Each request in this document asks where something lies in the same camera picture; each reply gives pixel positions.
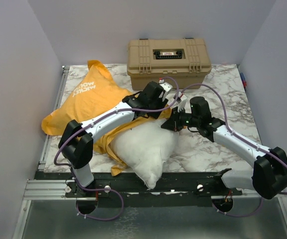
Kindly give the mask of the white pillow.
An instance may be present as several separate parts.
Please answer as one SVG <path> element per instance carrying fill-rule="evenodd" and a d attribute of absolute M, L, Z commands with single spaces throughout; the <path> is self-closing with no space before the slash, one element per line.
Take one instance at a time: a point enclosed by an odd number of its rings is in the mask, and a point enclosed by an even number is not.
<path fill-rule="evenodd" d="M 127 129 L 110 143 L 116 156 L 150 190 L 156 187 L 163 164 L 170 159 L 178 144 L 178 133 L 161 127 L 165 121 L 165 118 L 152 120 Z"/>

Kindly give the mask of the tan plastic toolbox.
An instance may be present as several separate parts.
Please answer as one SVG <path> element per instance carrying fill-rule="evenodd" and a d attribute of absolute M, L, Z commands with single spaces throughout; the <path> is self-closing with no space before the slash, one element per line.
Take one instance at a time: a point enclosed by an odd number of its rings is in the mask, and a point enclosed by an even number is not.
<path fill-rule="evenodd" d="M 211 70 L 202 38 L 137 39 L 128 44 L 127 74 L 135 91 L 166 76 L 174 78 L 183 89 L 202 83 Z"/>

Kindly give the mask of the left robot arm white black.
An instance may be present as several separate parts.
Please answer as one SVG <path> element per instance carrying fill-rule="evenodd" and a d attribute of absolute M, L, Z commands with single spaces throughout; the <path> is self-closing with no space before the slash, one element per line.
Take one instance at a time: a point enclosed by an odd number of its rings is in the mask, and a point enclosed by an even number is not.
<path fill-rule="evenodd" d="M 107 112 L 81 123 L 72 120 L 67 124 L 54 162 L 58 165 L 59 154 L 68 160 L 66 165 L 77 179 L 77 191 L 82 196 L 90 196 L 94 191 L 94 176 L 89 166 L 94 143 L 106 133 L 139 117 L 158 118 L 166 109 L 166 96 L 171 90 L 172 85 L 164 80 L 159 83 L 151 81 L 142 91 L 125 96 Z"/>

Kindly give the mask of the orange Mickey Mouse pillowcase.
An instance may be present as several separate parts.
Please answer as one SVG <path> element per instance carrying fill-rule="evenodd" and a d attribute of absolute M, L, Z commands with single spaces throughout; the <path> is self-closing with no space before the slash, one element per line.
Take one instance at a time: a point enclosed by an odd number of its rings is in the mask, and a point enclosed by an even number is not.
<path fill-rule="evenodd" d="M 45 117 L 41 129 L 51 136 L 62 135 L 71 120 L 83 122 L 95 118 L 116 106 L 125 96 L 132 93 L 117 86 L 109 70 L 98 60 L 88 61 L 89 72 L 68 96 L 63 105 Z M 99 154 L 107 153 L 116 165 L 111 167 L 111 174 L 116 176 L 126 169 L 125 162 L 118 153 L 114 153 L 110 143 L 123 131 L 153 121 L 154 118 L 138 118 L 126 123 L 103 137 L 95 144 Z"/>

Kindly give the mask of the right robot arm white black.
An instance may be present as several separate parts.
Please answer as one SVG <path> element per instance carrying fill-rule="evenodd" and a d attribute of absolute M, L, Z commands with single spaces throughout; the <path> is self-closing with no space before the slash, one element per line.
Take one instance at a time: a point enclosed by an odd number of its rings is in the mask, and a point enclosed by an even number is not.
<path fill-rule="evenodd" d="M 203 97 L 190 99 L 190 108 L 190 113 L 180 107 L 173 108 L 161 128 L 180 131 L 184 127 L 194 127 L 201 136 L 226 147 L 252 167 L 251 171 L 222 170 L 218 174 L 220 178 L 213 182 L 217 194 L 224 195 L 232 188 L 240 188 L 272 199 L 287 187 L 287 156 L 281 148 L 270 149 L 229 130 L 224 121 L 212 116 Z"/>

